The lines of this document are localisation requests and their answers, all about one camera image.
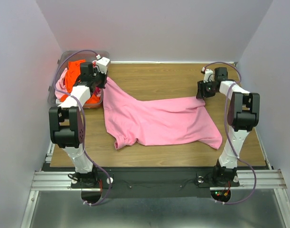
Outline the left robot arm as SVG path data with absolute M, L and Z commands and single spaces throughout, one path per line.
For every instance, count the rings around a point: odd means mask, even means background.
M 70 157 L 75 173 L 68 175 L 73 184 L 94 187 L 98 183 L 96 166 L 84 151 L 85 128 L 81 117 L 83 105 L 96 88 L 104 89 L 110 62 L 84 62 L 72 91 L 64 102 L 49 109 L 50 138 Z

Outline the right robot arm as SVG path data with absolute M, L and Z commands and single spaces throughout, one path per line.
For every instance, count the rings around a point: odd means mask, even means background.
M 228 78 L 226 67 L 214 70 L 203 67 L 204 79 L 197 83 L 197 99 L 213 97 L 216 93 L 226 96 L 224 126 L 226 143 L 211 174 L 216 185 L 238 182 L 237 165 L 245 139 L 257 126 L 260 112 L 260 95 L 249 92 Z

